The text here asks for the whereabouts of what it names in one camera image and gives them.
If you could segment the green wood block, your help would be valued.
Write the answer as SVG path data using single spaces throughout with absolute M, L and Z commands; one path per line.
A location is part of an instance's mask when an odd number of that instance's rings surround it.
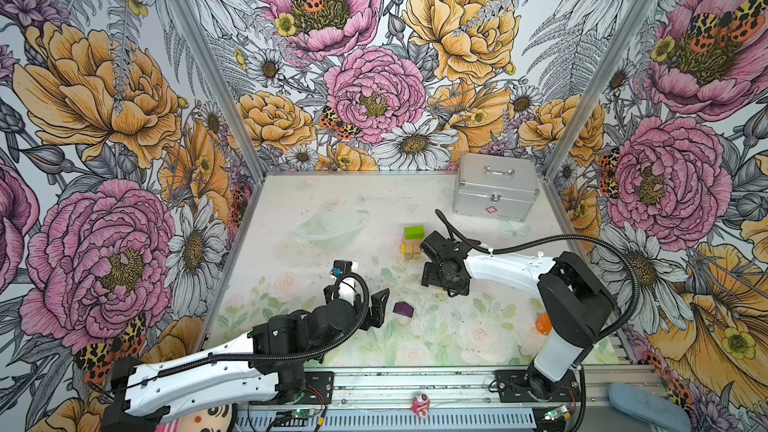
M 425 237 L 425 229 L 421 225 L 405 227 L 403 237 L 406 241 L 422 240 Z

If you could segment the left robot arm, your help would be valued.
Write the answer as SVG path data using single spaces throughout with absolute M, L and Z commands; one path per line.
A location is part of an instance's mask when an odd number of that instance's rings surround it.
M 115 362 L 104 431 L 153 431 L 191 412 L 239 402 L 288 404 L 314 391 L 305 365 L 356 332 L 383 325 L 389 289 L 371 292 L 351 261 L 333 264 L 325 302 L 275 315 L 219 346 L 179 359 Z

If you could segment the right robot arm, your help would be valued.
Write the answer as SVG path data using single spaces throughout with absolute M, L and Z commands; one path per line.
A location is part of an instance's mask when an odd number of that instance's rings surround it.
M 576 253 L 528 256 L 459 235 L 446 238 L 439 232 L 427 236 L 420 249 L 427 258 L 424 287 L 440 288 L 451 297 L 466 296 L 474 280 L 484 280 L 541 301 L 552 330 L 525 372 L 505 381 L 510 392 L 534 401 L 552 400 L 595 344 L 613 333 L 608 319 L 616 301 Z

